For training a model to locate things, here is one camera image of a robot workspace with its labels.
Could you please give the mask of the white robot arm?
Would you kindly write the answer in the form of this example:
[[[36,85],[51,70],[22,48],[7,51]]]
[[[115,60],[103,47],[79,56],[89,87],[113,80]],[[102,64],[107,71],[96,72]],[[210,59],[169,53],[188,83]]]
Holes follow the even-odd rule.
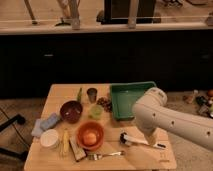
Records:
[[[166,93],[152,87],[132,107],[135,124],[148,144],[156,143],[155,130],[161,128],[213,151],[213,120],[171,110],[166,103]]]

